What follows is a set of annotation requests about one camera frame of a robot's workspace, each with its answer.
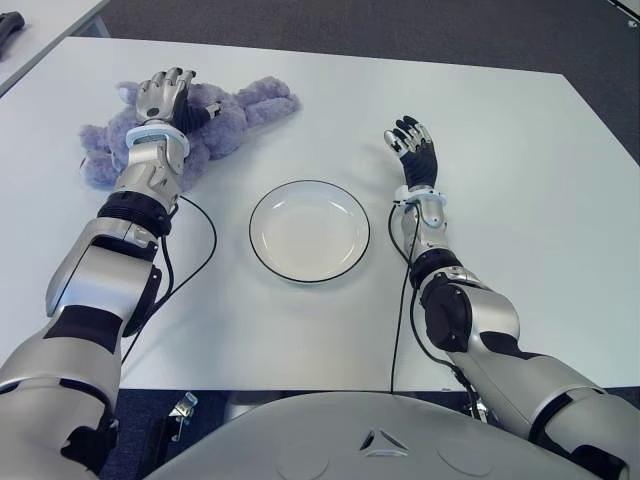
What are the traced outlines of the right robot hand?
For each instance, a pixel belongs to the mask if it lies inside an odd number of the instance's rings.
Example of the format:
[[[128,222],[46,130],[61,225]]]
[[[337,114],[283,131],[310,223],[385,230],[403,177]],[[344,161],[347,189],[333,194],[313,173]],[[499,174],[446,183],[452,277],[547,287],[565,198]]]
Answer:
[[[434,187],[438,161],[433,139],[426,127],[411,116],[395,122],[395,128],[384,132],[384,140],[400,161],[409,189]]]

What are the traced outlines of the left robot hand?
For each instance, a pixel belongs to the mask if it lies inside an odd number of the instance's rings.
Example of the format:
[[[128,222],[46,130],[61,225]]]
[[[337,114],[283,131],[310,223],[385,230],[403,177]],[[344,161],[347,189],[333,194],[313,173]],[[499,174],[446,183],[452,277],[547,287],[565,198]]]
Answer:
[[[168,124],[188,134],[218,116],[222,109],[218,102],[198,106],[188,100],[195,76],[193,70],[173,67],[140,83],[135,102],[137,125]]]

